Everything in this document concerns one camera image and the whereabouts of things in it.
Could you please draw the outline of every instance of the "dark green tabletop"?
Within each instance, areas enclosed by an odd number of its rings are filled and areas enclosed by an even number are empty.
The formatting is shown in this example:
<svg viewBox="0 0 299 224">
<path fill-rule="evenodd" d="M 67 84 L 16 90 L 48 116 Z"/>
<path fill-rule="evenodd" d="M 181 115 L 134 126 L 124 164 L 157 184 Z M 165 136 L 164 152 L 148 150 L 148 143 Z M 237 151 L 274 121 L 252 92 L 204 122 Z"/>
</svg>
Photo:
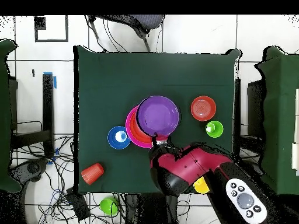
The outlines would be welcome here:
<svg viewBox="0 0 299 224">
<path fill-rule="evenodd" d="M 180 123 L 172 134 L 176 146 L 191 142 L 215 143 L 232 149 L 234 62 L 240 52 L 216 54 L 96 53 L 81 46 L 79 54 L 79 192 L 152 193 L 148 149 L 133 143 L 115 150 L 107 142 L 111 128 L 121 125 L 144 98 L 170 98 L 180 110 Z M 190 106 L 197 96 L 214 99 L 213 120 L 224 133 L 211 138 L 195 120 Z M 104 174 L 87 185 L 81 171 L 99 162 Z"/>
</svg>

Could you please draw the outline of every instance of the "red plate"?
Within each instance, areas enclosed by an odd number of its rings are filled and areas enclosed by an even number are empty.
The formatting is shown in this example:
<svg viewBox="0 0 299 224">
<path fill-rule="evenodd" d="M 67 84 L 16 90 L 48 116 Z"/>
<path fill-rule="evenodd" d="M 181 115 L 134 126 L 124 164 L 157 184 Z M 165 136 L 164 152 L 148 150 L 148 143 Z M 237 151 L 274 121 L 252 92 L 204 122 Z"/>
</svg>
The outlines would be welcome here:
<svg viewBox="0 0 299 224">
<path fill-rule="evenodd" d="M 208 96 L 199 96 L 191 104 L 191 113 L 196 120 L 210 120 L 216 113 L 216 104 Z"/>
</svg>

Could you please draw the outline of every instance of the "lime green cup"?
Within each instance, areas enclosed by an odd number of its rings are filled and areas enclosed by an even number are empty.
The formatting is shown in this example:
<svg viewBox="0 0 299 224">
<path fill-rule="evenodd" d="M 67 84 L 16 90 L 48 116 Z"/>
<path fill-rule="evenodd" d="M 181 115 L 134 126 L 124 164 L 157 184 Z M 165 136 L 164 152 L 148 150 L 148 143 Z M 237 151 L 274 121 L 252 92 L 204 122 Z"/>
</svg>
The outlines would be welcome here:
<svg viewBox="0 0 299 224">
<path fill-rule="evenodd" d="M 223 125 L 219 121 L 211 121 L 206 125 L 206 132 L 212 138 L 218 138 L 223 133 Z"/>
<path fill-rule="evenodd" d="M 115 215 L 118 211 L 119 202 L 113 198 L 105 198 L 100 202 L 100 209 L 107 215 Z"/>
</svg>

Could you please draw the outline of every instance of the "floor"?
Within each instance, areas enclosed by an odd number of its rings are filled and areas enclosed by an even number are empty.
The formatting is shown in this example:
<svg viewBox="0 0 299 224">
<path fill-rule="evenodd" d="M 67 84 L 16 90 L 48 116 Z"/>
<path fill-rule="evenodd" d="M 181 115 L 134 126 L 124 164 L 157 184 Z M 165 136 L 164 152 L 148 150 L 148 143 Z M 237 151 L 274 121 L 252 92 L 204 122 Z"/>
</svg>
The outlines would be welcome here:
<svg viewBox="0 0 299 224">
<path fill-rule="evenodd" d="M 127 51 L 146 51 L 143 41 L 128 26 L 108 22 L 113 38 Z M 65 39 L 65 16 L 46 16 L 46 30 L 39 30 L 39 39 Z M 108 39 L 103 20 L 96 20 L 101 45 L 108 51 L 116 51 Z M 241 78 L 241 126 L 246 134 L 247 96 L 249 82 L 261 78 L 254 65 L 261 61 L 263 50 L 267 46 L 280 46 L 287 53 L 299 50 L 299 23 L 296 15 L 167 15 L 162 26 L 152 30 L 148 37 L 151 51 L 158 53 L 225 53 L 232 48 L 242 51 L 239 63 Z M 57 78 L 54 89 L 54 132 L 55 147 L 60 147 L 64 137 L 69 137 L 68 145 L 63 146 L 60 154 L 71 155 L 69 143 L 74 133 L 74 74 L 72 46 L 81 45 L 93 51 L 101 51 L 95 36 L 88 29 L 84 16 L 68 16 L 68 42 L 35 42 L 34 21 L 32 16 L 0 17 L 0 39 L 16 41 L 18 48 L 8 55 L 8 66 L 12 76 L 19 82 L 18 122 L 42 121 L 42 81 L 43 72 L 52 72 Z M 19 132 L 37 131 L 38 122 L 19 124 Z M 15 150 L 13 166 L 23 159 L 31 157 L 24 150 Z M 74 182 L 74 165 L 57 159 L 66 166 L 63 173 L 65 187 Z M 38 224 L 42 210 L 46 210 L 55 201 L 53 190 L 58 188 L 58 174 L 53 164 L 47 165 L 46 174 L 37 183 L 30 183 L 26 193 L 26 215 L 28 224 Z M 91 212 L 103 215 L 97 206 L 101 199 L 110 194 L 88 194 L 86 201 Z M 181 195 L 178 206 L 180 224 L 220 224 L 206 195 Z M 73 211 L 66 211 L 71 218 Z M 78 222 L 71 219 L 69 224 L 104 224 L 98 218 L 91 217 Z M 120 217 L 113 219 L 120 223 Z M 67 224 L 66 221 L 51 220 L 50 224 Z"/>
</svg>

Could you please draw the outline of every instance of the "orange cup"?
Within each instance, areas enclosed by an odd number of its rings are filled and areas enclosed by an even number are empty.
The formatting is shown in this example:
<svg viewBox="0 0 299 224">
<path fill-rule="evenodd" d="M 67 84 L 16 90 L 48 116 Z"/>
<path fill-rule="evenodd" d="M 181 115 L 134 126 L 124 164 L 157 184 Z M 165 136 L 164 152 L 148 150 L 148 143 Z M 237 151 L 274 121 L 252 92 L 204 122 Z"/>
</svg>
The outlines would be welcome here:
<svg viewBox="0 0 299 224">
<path fill-rule="evenodd" d="M 104 168 L 100 163 L 95 163 L 81 172 L 82 178 L 85 182 L 91 185 L 104 173 Z"/>
</svg>

